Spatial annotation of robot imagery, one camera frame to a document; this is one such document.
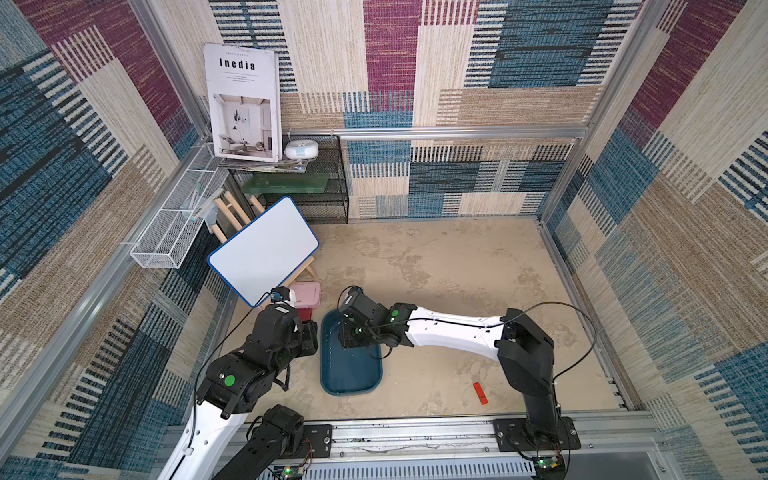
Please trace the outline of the red usb flash drive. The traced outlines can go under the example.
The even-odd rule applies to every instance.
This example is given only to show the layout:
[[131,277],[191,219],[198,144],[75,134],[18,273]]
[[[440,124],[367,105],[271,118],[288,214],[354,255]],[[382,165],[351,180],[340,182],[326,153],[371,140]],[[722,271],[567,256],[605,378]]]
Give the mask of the red usb flash drive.
[[485,395],[485,392],[484,392],[481,384],[479,382],[474,382],[473,383],[473,388],[474,388],[474,390],[476,392],[476,395],[477,395],[478,400],[480,401],[480,403],[482,405],[487,405],[488,404],[488,399],[487,399],[487,397]]

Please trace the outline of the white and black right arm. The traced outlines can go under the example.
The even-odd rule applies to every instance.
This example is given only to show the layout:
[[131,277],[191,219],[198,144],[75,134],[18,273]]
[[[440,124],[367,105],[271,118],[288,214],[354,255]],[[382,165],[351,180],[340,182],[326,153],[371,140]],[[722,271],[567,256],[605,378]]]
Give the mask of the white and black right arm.
[[554,340],[527,312],[509,308],[502,316],[439,313],[410,303],[386,307],[354,286],[340,295],[344,348],[385,345],[443,347],[498,363],[509,386],[524,400],[526,416],[494,422],[501,451],[577,450],[581,441],[571,418],[556,401]]

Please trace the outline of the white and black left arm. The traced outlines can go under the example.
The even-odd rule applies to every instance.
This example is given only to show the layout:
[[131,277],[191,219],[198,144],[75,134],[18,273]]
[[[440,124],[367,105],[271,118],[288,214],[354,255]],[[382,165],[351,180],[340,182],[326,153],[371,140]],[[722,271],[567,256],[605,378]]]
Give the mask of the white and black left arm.
[[245,343],[208,366],[194,396],[193,413],[159,477],[161,479],[257,479],[285,454],[306,442],[304,417],[275,405],[249,430],[246,444],[219,471],[215,469],[230,440],[296,358],[318,350],[318,325],[303,321],[298,310],[279,302],[259,312]]

